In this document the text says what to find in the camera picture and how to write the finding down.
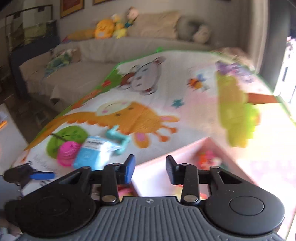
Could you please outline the pink pig figurine toy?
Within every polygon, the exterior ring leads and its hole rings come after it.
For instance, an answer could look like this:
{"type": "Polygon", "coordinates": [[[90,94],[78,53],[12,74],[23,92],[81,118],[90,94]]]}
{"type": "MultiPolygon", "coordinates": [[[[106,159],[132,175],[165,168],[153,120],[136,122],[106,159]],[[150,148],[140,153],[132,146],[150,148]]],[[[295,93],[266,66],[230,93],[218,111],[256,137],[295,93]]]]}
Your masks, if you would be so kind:
{"type": "Polygon", "coordinates": [[[201,170],[209,170],[211,166],[220,166],[222,159],[216,156],[211,150],[198,154],[197,167],[201,170]]]}

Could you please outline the yellow plush toy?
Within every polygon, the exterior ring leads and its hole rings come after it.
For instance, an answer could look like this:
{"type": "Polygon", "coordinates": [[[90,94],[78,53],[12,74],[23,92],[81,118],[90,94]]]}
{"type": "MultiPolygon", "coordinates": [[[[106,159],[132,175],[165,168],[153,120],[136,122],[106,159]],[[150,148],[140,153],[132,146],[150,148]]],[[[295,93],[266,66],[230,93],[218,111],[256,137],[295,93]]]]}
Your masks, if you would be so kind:
{"type": "Polygon", "coordinates": [[[120,16],[117,14],[114,14],[111,16],[111,19],[114,23],[113,37],[115,39],[125,37],[127,33],[127,28],[125,28],[124,24],[121,22],[120,16]]]}

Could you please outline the beige sofa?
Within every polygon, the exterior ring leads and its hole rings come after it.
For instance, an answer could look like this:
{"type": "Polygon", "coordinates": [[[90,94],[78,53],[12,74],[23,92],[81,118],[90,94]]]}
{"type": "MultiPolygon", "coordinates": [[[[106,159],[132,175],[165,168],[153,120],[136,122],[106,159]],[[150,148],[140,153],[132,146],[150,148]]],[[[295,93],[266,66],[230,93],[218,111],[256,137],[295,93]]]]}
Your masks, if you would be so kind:
{"type": "Polygon", "coordinates": [[[166,50],[208,50],[207,44],[162,38],[96,39],[94,30],[83,30],[67,37],[66,42],[20,65],[29,94],[38,100],[73,104],[109,77],[116,64],[151,54],[156,48],[166,50]],[[49,77],[46,65],[60,52],[72,50],[72,61],[49,77]]]}

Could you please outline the pink cardboard box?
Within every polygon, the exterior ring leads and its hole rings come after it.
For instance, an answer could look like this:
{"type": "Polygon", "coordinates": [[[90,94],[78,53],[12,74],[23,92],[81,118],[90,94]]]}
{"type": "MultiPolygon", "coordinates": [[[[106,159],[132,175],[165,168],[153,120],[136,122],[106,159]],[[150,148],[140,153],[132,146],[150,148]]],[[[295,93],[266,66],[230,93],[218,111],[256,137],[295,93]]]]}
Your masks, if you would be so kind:
{"type": "Polygon", "coordinates": [[[206,171],[211,166],[219,166],[253,183],[236,164],[230,152],[214,139],[207,137],[135,166],[131,183],[127,186],[119,186],[119,198],[125,196],[176,196],[180,199],[183,186],[173,185],[169,172],[176,170],[177,174],[181,174],[183,177],[188,165],[206,171]]]}

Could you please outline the grey neck pillow plush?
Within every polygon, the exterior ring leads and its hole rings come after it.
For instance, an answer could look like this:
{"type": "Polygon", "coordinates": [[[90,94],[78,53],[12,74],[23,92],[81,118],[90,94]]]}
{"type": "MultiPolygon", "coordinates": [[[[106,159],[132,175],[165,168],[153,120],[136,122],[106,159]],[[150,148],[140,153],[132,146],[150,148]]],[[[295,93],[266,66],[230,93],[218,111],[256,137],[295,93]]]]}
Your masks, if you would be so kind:
{"type": "Polygon", "coordinates": [[[207,44],[212,33],[209,25],[193,16],[181,16],[176,30],[178,39],[198,44],[207,44]]]}

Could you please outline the colourful cartoon play mat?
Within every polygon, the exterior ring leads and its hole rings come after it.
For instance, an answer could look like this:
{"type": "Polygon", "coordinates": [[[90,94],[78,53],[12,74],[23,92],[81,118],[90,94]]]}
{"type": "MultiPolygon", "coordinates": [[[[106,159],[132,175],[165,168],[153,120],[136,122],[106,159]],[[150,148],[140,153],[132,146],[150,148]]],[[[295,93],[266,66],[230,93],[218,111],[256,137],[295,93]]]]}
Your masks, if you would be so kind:
{"type": "Polygon", "coordinates": [[[25,148],[19,166],[56,178],[18,200],[13,217],[20,240],[280,240],[290,197],[281,178],[294,146],[295,125],[260,78],[247,80],[213,53],[154,53],[118,64],[25,148]],[[105,166],[129,155],[137,166],[210,137],[253,183],[211,166],[198,169],[197,205],[176,196],[125,196],[103,205],[103,169],[64,167],[57,154],[67,141],[108,139],[115,125],[131,140],[105,166]]]}

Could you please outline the orange duck plush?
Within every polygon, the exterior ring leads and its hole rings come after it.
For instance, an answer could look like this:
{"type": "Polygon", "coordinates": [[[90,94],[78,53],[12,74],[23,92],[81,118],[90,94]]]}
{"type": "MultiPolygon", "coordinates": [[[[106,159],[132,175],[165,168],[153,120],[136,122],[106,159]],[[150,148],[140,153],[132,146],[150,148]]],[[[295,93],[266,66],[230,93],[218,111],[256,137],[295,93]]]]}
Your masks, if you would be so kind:
{"type": "Polygon", "coordinates": [[[114,32],[114,22],[111,19],[101,20],[95,28],[94,36],[96,39],[111,38],[114,32]]]}

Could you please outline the blue tissue pack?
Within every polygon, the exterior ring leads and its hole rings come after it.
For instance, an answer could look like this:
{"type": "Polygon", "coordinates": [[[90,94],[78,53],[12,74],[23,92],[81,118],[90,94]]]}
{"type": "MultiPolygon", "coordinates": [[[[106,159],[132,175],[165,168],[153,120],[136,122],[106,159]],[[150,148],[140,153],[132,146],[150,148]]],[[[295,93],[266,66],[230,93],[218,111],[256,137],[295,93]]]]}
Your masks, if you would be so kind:
{"type": "Polygon", "coordinates": [[[88,137],[80,147],[72,167],[79,169],[88,166],[93,171],[102,170],[113,152],[120,148],[119,144],[100,136],[88,137]]]}

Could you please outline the beige pillow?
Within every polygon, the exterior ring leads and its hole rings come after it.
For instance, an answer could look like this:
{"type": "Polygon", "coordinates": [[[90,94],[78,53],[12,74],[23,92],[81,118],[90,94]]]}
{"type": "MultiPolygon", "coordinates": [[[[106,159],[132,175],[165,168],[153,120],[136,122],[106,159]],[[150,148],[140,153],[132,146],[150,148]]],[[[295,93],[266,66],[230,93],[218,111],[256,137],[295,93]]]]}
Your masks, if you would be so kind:
{"type": "Polygon", "coordinates": [[[177,22],[180,17],[178,11],[140,14],[127,29],[127,35],[133,38],[177,39],[177,22]]]}

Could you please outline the small doll figure on sofa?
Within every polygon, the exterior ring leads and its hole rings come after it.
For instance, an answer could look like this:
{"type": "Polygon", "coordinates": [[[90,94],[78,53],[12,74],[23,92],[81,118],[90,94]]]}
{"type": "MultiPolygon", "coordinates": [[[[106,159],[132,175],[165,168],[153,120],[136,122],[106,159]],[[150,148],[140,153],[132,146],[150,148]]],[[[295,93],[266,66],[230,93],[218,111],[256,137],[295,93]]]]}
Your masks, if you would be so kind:
{"type": "Polygon", "coordinates": [[[125,28],[129,28],[130,26],[132,26],[138,15],[139,11],[134,7],[130,7],[126,16],[127,22],[125,24],[125,28]]]}

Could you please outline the teal plastic toy faucet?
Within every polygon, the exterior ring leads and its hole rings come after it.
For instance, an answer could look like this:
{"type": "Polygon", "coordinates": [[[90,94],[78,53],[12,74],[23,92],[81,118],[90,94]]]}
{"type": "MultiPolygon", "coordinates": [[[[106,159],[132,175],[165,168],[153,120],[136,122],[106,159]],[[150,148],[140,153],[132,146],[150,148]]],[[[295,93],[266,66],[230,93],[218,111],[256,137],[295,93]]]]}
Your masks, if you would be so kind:
{"type": "Polygon", "coordinates": [[[115,125],[114,127],[108,129],[106,131],[106,137],[110,140],[116,141],[119,145],[119,149],[115,150],[116,155],[122,155],[126,150],[126,147],[130,143],[130,136],[121,134],[118,131],[119,125],[115,125]]]}

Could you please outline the pink plastic strainer basket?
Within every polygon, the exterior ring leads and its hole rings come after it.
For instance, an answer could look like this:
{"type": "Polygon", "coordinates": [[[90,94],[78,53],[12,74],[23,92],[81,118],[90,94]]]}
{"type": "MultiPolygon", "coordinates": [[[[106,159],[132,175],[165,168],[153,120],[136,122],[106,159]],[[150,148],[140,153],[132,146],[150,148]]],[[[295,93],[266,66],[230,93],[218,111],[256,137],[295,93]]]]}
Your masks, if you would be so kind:
{"type": "Polygon", "coordinates": [[[74,141],[63,143],[58,149],[57,162],[64,167],[72,166],[80,147],[81,145],[74,141]]]}

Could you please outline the green cloth on sofa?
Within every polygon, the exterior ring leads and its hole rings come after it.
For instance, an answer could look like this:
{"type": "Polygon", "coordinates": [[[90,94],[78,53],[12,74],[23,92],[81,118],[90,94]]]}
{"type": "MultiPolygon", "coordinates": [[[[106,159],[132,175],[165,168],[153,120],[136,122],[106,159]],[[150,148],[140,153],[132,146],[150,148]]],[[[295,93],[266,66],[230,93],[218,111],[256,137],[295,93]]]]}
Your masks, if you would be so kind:
{"type": "Polygon", "coordinates": [[[72,56],[71,49],[60,52],[46,65],[44,77],[49,77],[58,69],[69,65],[72,61],[72,56]]]}

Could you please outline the cheese keychain with yellow bell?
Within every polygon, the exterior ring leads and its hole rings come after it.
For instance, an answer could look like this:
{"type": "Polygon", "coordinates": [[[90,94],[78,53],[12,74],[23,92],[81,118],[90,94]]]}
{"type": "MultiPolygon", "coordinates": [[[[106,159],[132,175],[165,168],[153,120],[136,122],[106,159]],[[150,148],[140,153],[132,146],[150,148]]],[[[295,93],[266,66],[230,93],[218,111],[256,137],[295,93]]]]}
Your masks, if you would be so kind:
{"type": "Polygon", "coordinates": [[[119,198],[123,198],[124,196],[135,196],[134,190],[130,186],[126,185],[119,185],[118,187],[118,195],[119,198]]]}

